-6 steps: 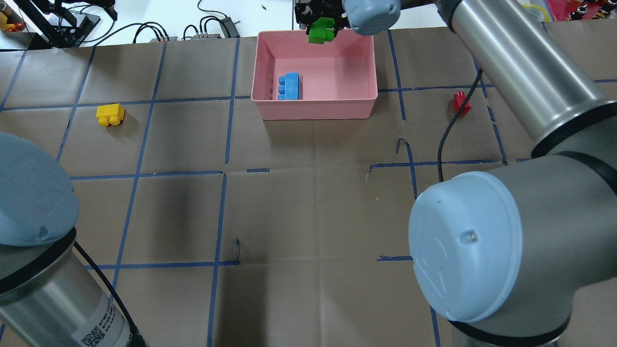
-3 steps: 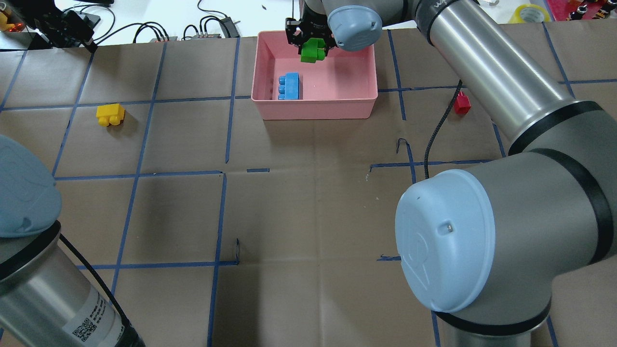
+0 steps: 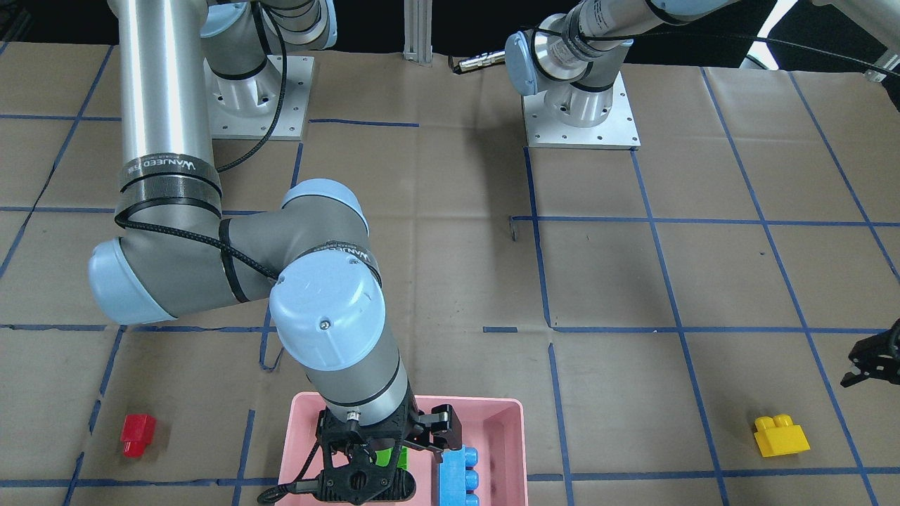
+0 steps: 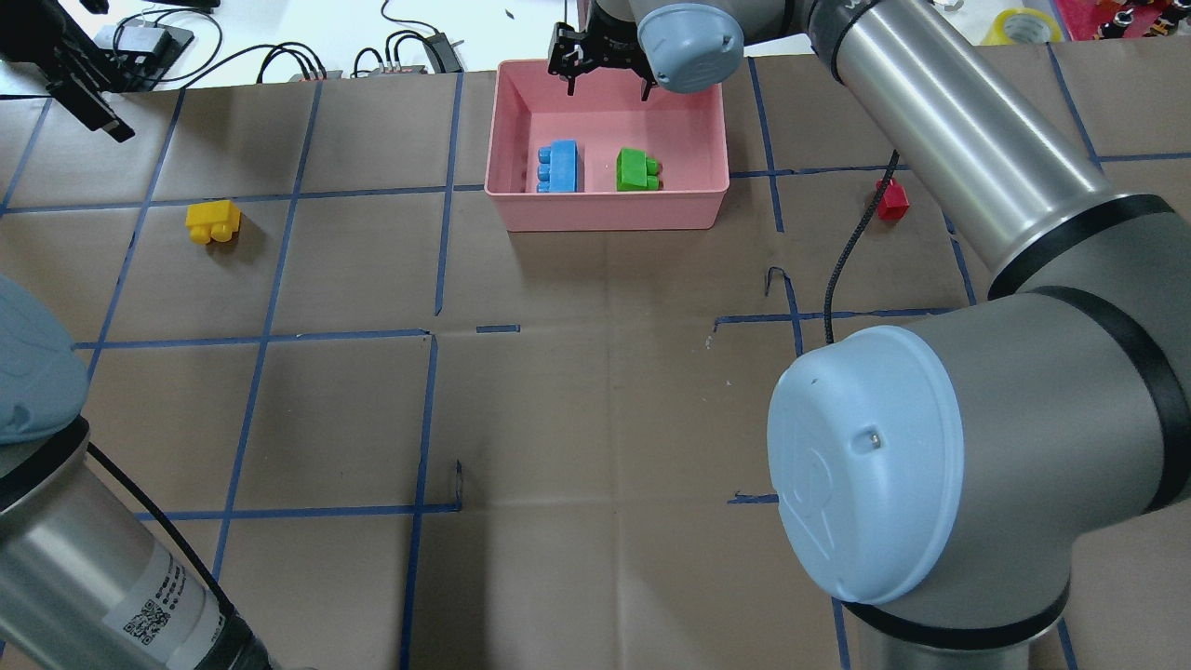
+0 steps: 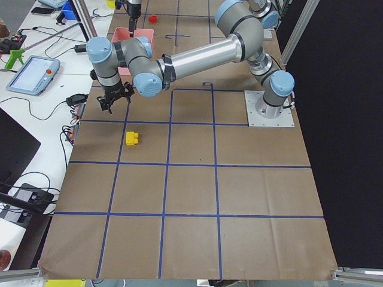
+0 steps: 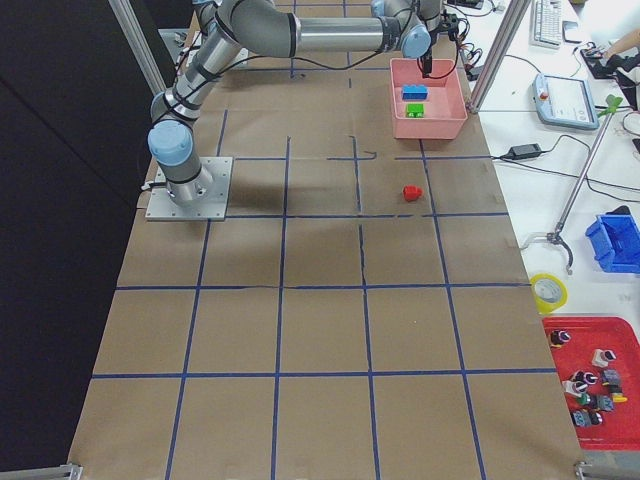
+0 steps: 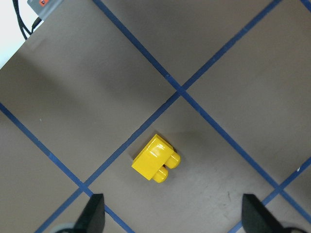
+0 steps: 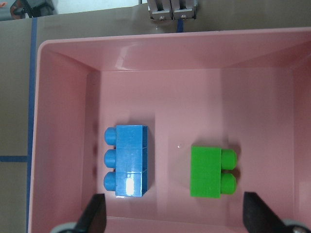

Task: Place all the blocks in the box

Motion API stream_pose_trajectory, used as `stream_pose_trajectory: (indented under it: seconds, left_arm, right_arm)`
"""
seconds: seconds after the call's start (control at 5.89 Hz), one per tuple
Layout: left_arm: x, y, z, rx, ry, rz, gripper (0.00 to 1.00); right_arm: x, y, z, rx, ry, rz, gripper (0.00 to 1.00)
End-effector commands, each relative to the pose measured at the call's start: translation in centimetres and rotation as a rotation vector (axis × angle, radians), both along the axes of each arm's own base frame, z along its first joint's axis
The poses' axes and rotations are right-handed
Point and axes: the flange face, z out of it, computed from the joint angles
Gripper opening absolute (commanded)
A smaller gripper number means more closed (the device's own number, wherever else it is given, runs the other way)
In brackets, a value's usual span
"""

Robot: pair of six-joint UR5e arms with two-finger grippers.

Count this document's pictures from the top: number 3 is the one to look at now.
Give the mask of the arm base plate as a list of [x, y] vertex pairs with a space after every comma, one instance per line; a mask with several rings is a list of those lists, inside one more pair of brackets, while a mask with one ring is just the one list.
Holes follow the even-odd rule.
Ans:
[[525, 96], [522, 110], [532, 148], [636, 150], [642, 145], [621, 73], [600, 92], [559, 84]]
[[276, 141], [301, 141], [307, 120], [316, 61], [312, 56], [289, 56], [284, 97], [280, 56], [270, 56], [263, 70], [244, 80], [216, 76], [205, 62], [207, 109], [215, 140], [259, 141], [281, 112], [271, 135]]

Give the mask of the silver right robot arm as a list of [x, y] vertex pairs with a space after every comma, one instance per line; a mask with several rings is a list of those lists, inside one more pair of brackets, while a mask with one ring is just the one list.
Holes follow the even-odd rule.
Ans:
[[115, 222], [127, 234], [88, 263], [94, 299], [137, 325], [268, 297], [283, 348], [337, 420], [325, 451], [383, 442], [434, 452], [462, 448], [450, 407], [416, 406], [386, 315], [370, 228], [347, 186], [309, 179], [279, 209], [222, 215], [208, 100], [278, 122], [289, 48], [333, 42], [334, 10], [317, 1], [210, 6], [112, 1], [122, 64], [123, 167]]

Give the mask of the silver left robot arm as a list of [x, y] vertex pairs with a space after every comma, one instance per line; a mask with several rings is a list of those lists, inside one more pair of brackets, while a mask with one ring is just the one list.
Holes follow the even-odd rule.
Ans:
[[[523, 96], [551, 91], [575, 92], [575, 100], [608, 96], [634, 39], [663, 37], [672, 31], [650, 32], [661, 25], [684, 26], [740, 1], [581, 1], [568, 13], [547, 17], [537, 26], [524, 26], [507, 38], [504, 48], [509, 80]], [[865, 29], [898, 60], [898, 1], [810, 1], [816, 6], [834, 6]], [[689, 32], [694, 37], [740, 39], [808, 51], [863, 67], [898, 79], [893, 67], [878, 66], [846, 55], [807, 47], [770, 37], [729, 32]], [[597, 105], [587, 118], [573, 116], [576, 106], [563, 97], [563, 124], [594, 127], [605, 121], [611, 105]]]

